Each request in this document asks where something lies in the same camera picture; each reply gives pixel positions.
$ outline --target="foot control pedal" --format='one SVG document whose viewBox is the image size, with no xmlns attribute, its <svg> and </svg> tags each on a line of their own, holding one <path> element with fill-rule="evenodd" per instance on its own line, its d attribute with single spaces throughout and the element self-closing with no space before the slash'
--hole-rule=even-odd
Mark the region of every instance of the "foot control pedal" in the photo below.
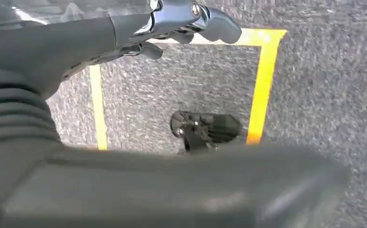
<svg viewBox="0 0 367 228">
<path fill-rule="evenodd" d="M 183 139 L 189 153 L 207 148 L 217 150 L 218 143 L 235 139 L 240 130 L 241 123 L 227 114 L 177 111 L 171 117 L 171 131 Z"/>
</svg>

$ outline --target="brake lever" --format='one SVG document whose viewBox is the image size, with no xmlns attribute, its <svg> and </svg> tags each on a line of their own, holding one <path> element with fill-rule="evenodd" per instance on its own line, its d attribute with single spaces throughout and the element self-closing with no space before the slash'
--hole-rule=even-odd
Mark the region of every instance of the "brake lever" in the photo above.
<svg viewBox="0 0 367 228">
<path fill-rule="evenodd" d="M 162 56 L 162 50 L 154 44 L 149 44 L 147 40 L 172 38 L 181 44 L 187 44 L 192 41 L 194 33 L 199 33 L 209 41 L 220 39 L 232 44 L 240 38 L 241 28 L 224 12 L 195 1 L 160 0 L 148 23 L 135 32 L 128 43 L 107 54 L 106 58 L 100 57 L 95 64 L 142 53 L 151 59 L 158 59 Z"/>
<path fill-rule="evenodd" d="M 201 8 L 202 14 L 205 15 L 201 17 L 203 21 L 199 19 L 193 25 L 203 29 L 199 32 L 202 37 L 209 41 L 220 39 L 228 44 L 233 44 L 239 40 L 242 30 L 227 14 L 215 8 L 205 6 L 201 6 Z"/>
</svg>

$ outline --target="windshield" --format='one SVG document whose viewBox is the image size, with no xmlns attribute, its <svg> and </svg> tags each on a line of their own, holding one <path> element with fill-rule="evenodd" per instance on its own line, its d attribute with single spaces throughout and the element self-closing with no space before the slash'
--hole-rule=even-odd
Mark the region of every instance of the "windshield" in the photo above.
<svg viewBox="0 0 367 228">
<path fill-rule="evenodd" d="M 157 0 L 0 0 L 0 27 L 150 13 L 156 6 Z"/>
</svg>

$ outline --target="yellow parking line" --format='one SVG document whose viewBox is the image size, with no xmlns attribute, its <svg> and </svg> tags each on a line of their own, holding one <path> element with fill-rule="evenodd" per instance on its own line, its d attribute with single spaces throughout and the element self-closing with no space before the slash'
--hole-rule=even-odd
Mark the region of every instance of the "yellow parking line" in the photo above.
<svg viewBox="0 0 367 228">
<path fill-rule="evenodd" d="M 100 65 L 90 66 L 91 94 L 94 106 L 94 121 L 97 133 L 97 146 L 100 150 L 106 150 L 106 124 L 104 117 L 104 102 L 102 98 Z"/>
<path fill-rule="evenodd" d="M 242 35 L 238 42 L 231 44 L 236 46 L 261 47 L 258 72 L 256 75 L 256 85 L 253 92 L 251 114 L 249 119 L 247 144 L 258 144 L 261 141 L 266 112 L 268 109 L 270 89 L 273 82 L 277 50 L 280 41 L 286 32 L 286 30 L 282 29 L 242 28 Z M 150 42 L 178 43 L 171 39 L 152 39 Z M 195 34 L 191 44 L 227 45 L 220 40 L 210 42 L 199 34 Z"/>
<path fill-rule="evenodd" d="M 276 64 L 277 51 L 286 30 L 243 28 L 236 46 L 261 47 L 256 84 L 253 93 L 247 144 L 258 144 L 261 141 L 266 112 L 269 103 L 270 89 Z M 151 39 L 152 43 L 177 43 L 174 40 Z M 191 44 L 226 45 L 221 41 L 210 42 L 195 34 Z M 100 66 L 90 66 L 91 91 L 94 105 L 94 119 L 97 132 L 97 145 L 101 150 L 107 149 L 106 124 L 101 87 Z"/>
</svg>

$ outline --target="gray asphalt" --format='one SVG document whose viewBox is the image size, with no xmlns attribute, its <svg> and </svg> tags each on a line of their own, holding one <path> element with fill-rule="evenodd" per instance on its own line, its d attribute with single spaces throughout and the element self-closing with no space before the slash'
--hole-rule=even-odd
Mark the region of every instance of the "gray asphalt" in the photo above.
<svg viewBox="0 0 367 228">
<path fill-rule="evenodd" d="M 206 4 L 247 28 L 288 30 L 262 143 L 313 146 L 350 167 L 347 199 L 323 226 L 367 227 L 367 0 L 260 2 Z M 110 148 L 176 153 L 182 145 L 168 121 L 178 109 L 231 113 L 248 124 L 258 48 L 163 47 L 159 61 L 123 58 L 102 66 Z M 66 143 L 95 146 L 87 72 L 66 82 L 49 104 Z"/>
</svg>

